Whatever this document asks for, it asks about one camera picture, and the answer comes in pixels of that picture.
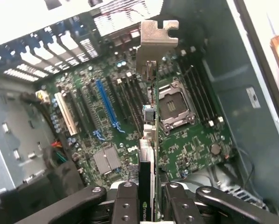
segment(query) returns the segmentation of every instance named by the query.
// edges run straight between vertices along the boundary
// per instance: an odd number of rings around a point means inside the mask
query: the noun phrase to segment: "screw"
[[[201,191],[204,192],[204,193],[206,193],[206,194],[208,194],[208,193],[211,192],[211,189],[209,189],[209,188],[204,188],[204,189],[201,190]]]
[[[94,188],[94,189],[93,189],[93,192],[94,192],[94,193],[97,193],[97,192],[100,192],[101,190],[102,190],[101,188]]]
[[[126,188],[131,187],[131,186],[132,186],[131,183],[125,183],[125,184],[124,184],[124,187],[126,187]]]
[[[171,183],[170,186],[171,186],[172,188],[177,188],[177,187],[178,187],[178,184],[177,184],[177,183]]]

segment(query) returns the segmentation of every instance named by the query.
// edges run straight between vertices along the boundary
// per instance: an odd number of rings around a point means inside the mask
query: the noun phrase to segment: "white pci slot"
[[[70,135],[77,134],[78,131],[76,129],[75,122],[74,122],[72,115],[64,101],[63,96],[61,95],[60,92],[55,93],[54,96],[58,103],[59,109],[64,117],[64,121],[65,121],[65,124],[67,125]]]

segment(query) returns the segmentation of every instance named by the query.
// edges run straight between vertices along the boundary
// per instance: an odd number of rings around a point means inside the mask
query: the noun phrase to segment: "blue pcie slot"
[[[105,91],[105,89],[103,87],[103,84],[102,84],[101,80],[98,79],[96,81],[96,84],[97,84],[99,92],[100,92],[100,94],[102,96],[102,99],[103,99],[104,105],[106,107],[107,113],[108,113],[108,115],[110,117],[112,126],[115,127],[119,132],[125,133],[123,130],[121,130],[120,124],[119,124],[119,122],[116,119],[115,113],[114,113],[114,111],[112,109],[112,105],[111,105],[111,103],[110,103],[110,101],[109,101],[109,99],[107,97],[106,91]]]

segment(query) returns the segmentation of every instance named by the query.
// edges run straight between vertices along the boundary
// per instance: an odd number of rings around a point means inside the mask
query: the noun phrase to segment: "red wire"
[[[116,11],[110,12],[110,13],[103,13],[102,15],[111,15],[111,14],[119,13],[119,12],[136,12],[136,13],[140,14],[142,17],[144,17],[140,12],[138,12],[132,8],[125,8],[125,9],[116,10]]]

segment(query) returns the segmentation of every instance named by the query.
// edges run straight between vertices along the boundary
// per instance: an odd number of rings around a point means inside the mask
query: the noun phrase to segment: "computer case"
[[[222,106],[235,145],[250,155],[247,158],[241,154],[238,163],[241,174],[247,178],[252,160],[255,172],[249,185],[253,193],[269,198],[279,206],[279,66],[270,47],[270,40],[279,35],[279,0],[265,1],[264,6],[261,3],[248,3],[247,0],[157,2],[161,12],[151,10],[152,19],[179,20],[180,33],[188,36],[188,42],[207,48],[202,62]],[[72,38],[78,40],[76,42],[82,51],[86,49],[85,56],[77,56],[76,61],[84,58],[92,60],[104,53],[106,36],[111,34],[99,30],[98,20],[92,18],[95,16],[94,10],[90,10],[88,14],[83,13],[80,20],[66,21],[79,26],[84,21],[90,21],[91,24],[91,31],[80,30],[84,35],[78,36],[73,35],[76,30],[72,25]],[[87,50],[84,40],[91,43],[90,49],[95,53]],[[22,63],[27,65],[28,70],[18,67]],[[31,162],[30,167],[26,168],[18,166],[13,155],[10,156],[18,147],[32,151],[38,149],[38,143],[46,147],[52,136],[45,122],[37,117],[36,111],[28,115],[22,109],[24,105],[11,100],[23,91],[34,92],[34,83],[62,69],[49,60],[42,60],[42,63],[45,65],[31,65],[19,57],[0,67],[0,189],[13,190],[30,175],[45,169],[43,161]],[[28,76],[20,79],[11,70]],[[34,75],[35,70],[41,71],[42,76]],[[36,127],[31,127],[25,120],[30,120]],[[6,123],[13,134],[5,135],[2,123]]]

